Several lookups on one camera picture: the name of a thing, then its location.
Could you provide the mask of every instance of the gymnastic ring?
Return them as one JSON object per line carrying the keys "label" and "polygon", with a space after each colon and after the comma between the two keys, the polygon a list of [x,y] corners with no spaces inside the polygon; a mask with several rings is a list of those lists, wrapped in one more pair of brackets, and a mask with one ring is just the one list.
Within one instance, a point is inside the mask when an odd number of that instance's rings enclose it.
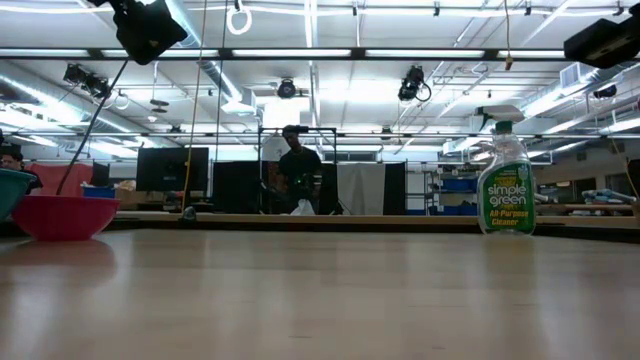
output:
{"label": "gymnastic ring", "polygon": [[[247,17],[247,22],[244,24],[244,26],[241,29],[236,29],[233,26],[233,15],[240,14],[240,13],[245,14],[245,16]],[[242,8],[240,10],[236,10],[234,8],[231,8],[227,12],[227,28],[229,29],[229,32],[231,32],[233,35],[242,35],[246,33],[247,31],[249,31],[252,24],[253,24],[253,18],[251,16],[251,11],[249,11],[248,9]]]}

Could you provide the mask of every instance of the black shirt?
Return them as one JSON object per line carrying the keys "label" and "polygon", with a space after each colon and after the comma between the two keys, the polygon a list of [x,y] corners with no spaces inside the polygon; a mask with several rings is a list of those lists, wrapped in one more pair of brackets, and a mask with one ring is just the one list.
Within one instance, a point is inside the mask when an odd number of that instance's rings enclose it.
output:
{"label": "black shirt", "polygon": [[278,168],[287,177],[291,200],[311,199],[313,175],[322,169],[322,162],[315,151],[304,146],[299,153],[289,150],[280,158]]}
{"label": "black shirt", "polygon": [[23,172],[23,173],[29,174],[29,175],[33,175],[33,176],[36,177],[35,180],[33,180],[32,182],[29,183],[29,187],[27,187],[27,195],[31,194],[31,190],[40,189],[42,187],[42,182],[40,181],[40,177],[38,176],[38,174],[34,173],[33,171],[29,171],[29,170],[20,170],[20,172]]}

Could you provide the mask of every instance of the desk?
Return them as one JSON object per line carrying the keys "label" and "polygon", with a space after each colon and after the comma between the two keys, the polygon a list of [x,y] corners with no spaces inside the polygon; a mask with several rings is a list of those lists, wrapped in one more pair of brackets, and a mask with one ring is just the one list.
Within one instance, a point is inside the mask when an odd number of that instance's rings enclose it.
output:
{"label": "desk", "polygon": [[0,256],[3,359],[630,359],[640,247],[179,230]]}

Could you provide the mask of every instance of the plastic bowl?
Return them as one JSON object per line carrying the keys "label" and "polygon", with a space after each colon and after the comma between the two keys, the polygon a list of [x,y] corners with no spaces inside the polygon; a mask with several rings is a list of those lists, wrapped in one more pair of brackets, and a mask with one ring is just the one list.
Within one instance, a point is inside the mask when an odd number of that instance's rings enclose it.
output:
{"label": "plastic bowl", "polygon": [[114,199],[26,196],[12,216],[38,241],[84,241],[109,225],[119,205]]}
{"label": "plastic bowl", "polygon": [[27,192],[36,177],[20,171],[0,169],[0,221],[4,220]]}

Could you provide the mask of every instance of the teal bowl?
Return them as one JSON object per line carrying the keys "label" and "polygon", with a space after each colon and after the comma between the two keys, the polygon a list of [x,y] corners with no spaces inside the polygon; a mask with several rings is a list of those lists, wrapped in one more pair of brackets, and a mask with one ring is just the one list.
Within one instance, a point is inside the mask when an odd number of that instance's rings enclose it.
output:
{"label": "teal bowl", "polygon": [[35,179],[31,174],[0,169],[0,221],[11,214]]}

